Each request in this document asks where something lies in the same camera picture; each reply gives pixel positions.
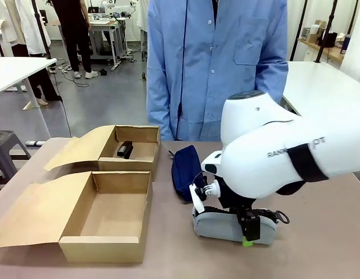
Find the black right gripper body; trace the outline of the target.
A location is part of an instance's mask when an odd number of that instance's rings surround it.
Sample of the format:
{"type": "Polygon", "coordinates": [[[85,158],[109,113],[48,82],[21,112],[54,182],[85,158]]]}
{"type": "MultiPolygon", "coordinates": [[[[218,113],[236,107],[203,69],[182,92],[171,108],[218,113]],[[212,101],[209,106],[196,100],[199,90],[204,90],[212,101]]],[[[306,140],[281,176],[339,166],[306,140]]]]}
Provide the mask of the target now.
{"type": "Polygon", "coordinates": [[[223,209],[229,209],[230,213],[237,213],[238,210],[250,209],[250,198],[242,197],[233,192],[224,180],[218,180],[220,197],[218,198],[223,209]]]}

